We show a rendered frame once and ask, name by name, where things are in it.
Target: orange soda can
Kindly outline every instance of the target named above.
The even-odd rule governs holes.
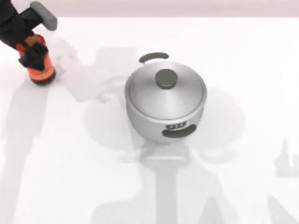
[[[31,47],[36,42],[39,42],[46,46],[46,41],[41,35],[33,35],[25,39],[25,42]],[[19,52],[21,56],[25,55],[26,49],[22,46],[21,43],[16,44],[16,50]],[[44,71],[38,71],[32,68],[27,68],[27,71],[29,73],[29,77],[31,81],[37,85],[46,85],[51,83],[56,76],[56,71],[52,65],[52,61],[50,59],[49,53],[47,53],[45,59],[44,59]]]

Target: pot lid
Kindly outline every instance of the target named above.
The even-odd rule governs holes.
[[[206,100],[206,86],[189,67],[174,62],[155,62],[135,71],[127,83],[128,100],[148,117],[179,119]]]

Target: dark green knob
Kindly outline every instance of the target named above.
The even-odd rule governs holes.
[[[163,90],[169,90],[177,84],[178,75],[170,69],[162,69],[156,73],[156,83]]]

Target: white table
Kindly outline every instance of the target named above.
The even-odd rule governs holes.
[[[36,30],[59,73],[46,88],[0,45],[0,223],[298,223],[297,27],[279,18],[60,19],[55,33]],[[196,70],[208,99],[192,137],[145,144],[139,155],[123,85],[153,51]]]

